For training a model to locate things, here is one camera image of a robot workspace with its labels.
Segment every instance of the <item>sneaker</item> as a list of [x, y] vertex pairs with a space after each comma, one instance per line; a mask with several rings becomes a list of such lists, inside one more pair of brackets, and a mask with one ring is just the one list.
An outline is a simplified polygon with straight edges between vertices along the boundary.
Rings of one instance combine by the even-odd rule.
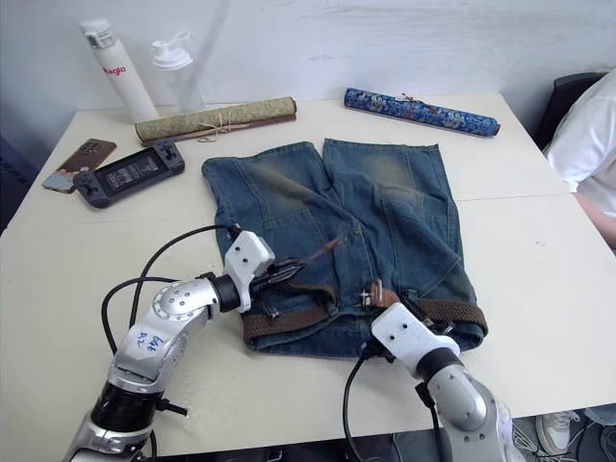
[[571, 421], [579, 422], [579, 415], [573, 411], [554, 412], [536, 417], [537, 437], [547, 454], [558, 455], [567, 452]]

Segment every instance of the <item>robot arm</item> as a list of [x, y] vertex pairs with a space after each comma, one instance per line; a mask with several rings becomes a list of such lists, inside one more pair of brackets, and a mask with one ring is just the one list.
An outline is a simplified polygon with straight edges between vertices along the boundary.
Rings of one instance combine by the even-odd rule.
[[524, 461], [513, 446], [506, 407], [464, 369], [454, 340], [432, 333], [402, 303], [374, 320], [372, 334], [426, 384], [447, 431], [453, 462]]
[[107, 383], [64, 461], [138, 458], [191, 334], [221, 312], [250, 309], [251, 283], [273, 260], [261, 238], [243, 231], [225, 255], [223, 276], [174, 282], [156, 293], [119, 346]]

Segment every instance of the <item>white table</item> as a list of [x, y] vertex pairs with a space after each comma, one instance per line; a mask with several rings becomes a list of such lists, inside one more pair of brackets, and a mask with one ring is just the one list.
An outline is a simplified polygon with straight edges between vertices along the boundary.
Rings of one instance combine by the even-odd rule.
[[[613, 340], [605, 332], [616, 325], [616, 259], [499, 95], [426, 100], [494, 116], [500, 133], [481, 139], [350, 111], [338, 101], [299, 102], [295, 122], [213, 143], [179, 142], [182, 175], [100, 211], [40, 182], [86, 138], [117, 143], [107, 162], [140, 146], [122, 112], [77, 113], [0, 240], [2, 460], [62, 457], [111, 360], [99, 319], [103, 295], [139, 274], [161, 244], [214, 221], [201, 164], [295, 141], [321, 149], [324, 138], [439, 143], [467, 271], [490, 326], [483, 345], [463, 360], [515, 417], [616, 401], [616, 368], [606, 364]], [[213, 235], [178, 244], [151, 273], [185, 278], [204, 270], [221, 270]], [[145, 287], [142, 310], [157, 287]], [[117, 337], [131, 293], [118, 294], [111, 307]], [[352, 364], [252, 353], [237, 314], [223, 316], [192, 338], [167, 391], [191, 414], [156, 416], [160, 453], [342, 437]], [[413, 385], [399, 366], [369, 362], [352, 392], [353, 434], [428, 428]]]

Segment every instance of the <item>blue patterned fabric roll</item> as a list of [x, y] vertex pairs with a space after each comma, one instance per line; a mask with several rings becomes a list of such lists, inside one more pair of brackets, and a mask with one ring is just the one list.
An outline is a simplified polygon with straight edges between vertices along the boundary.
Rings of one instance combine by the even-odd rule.
[[449, 128], [480, 137], [494, 137], [501, 126], [495, 118], [425, 104], [412, 98], [402, 100], [386, 94], [346, 89], [345, 106], [384, 116]]

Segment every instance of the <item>person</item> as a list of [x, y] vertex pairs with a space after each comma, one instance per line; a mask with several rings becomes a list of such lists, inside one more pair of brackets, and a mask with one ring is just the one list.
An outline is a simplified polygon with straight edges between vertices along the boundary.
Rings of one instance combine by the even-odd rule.
[[[571, 107], [545, 155], [556, 173], [616, 253], [616, 69], [608, 72]], [[616, 424], [616, 404], [585, 410], [599, 424]], [[567, 452], [573, 411], [537, 416], [537, 436], [545, 452]]]

